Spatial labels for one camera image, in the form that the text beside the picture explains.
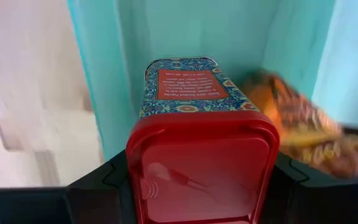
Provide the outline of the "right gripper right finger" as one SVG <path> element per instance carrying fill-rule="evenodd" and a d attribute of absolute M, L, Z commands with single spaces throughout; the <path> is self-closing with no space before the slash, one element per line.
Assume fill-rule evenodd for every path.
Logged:
<path fill-rule="evenodd" d="M 259 222 L 355 223 L 352 187 L 279 153 Z"/>

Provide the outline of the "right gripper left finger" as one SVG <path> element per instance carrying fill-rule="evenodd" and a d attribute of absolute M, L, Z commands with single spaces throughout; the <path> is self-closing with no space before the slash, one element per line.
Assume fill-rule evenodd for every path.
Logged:
<path fill-rule="evenodd" d="M 136 224 L 125 152 L 70 184 L 67 202 L 74 224 Z"/>

